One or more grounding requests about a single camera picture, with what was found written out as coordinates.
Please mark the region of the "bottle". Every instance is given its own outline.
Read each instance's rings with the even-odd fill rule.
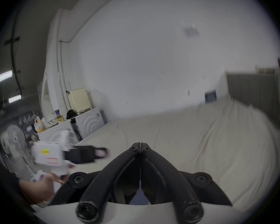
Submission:
[[[70,119],[70,123],[75,131],[75,134],[78,138],[79,141],[82,140],[82,136],[81,136],[81,132],[80,132],[80,129],[79,129],[79,126],[77,125],[77,122],[76,122],[76,118],[71,118]]]

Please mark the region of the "yellow label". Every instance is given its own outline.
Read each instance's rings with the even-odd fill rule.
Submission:
[[[49,155],[50,154],[50,150],[49,149],[42,149],[41,150],[41,154],[42,155]]]

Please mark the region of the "red label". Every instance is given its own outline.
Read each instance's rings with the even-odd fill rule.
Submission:
[[[46,158],[48,164],[58,164],[58,159],[56,158]]]

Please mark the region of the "white cabinet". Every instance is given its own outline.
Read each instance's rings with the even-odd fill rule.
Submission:
[[[61,140],[63,140],[62,135],[64,135],[64,130],[69,130],[74,134],[72,136],[72,138],[74,139],[73,143],[77,144],[79,142],[72,128],[70,120],[66,120],[59,125],[53,126],[49,129],[46,129],[45,131],[38,133],[38,137],[40,141],[61,142]]]
[[[83,139],[104,126],[104,122],[98,108],[86,111],[75,118]]]

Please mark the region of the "white wall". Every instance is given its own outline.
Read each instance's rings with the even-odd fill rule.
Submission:
[[[199,36],[186,36],[192,25]],[[280,57],[279,34],[256,0],[112,0],[69,45],[109,121],[182,109],[213,89],[222,96],[225,71],[277,67]]]

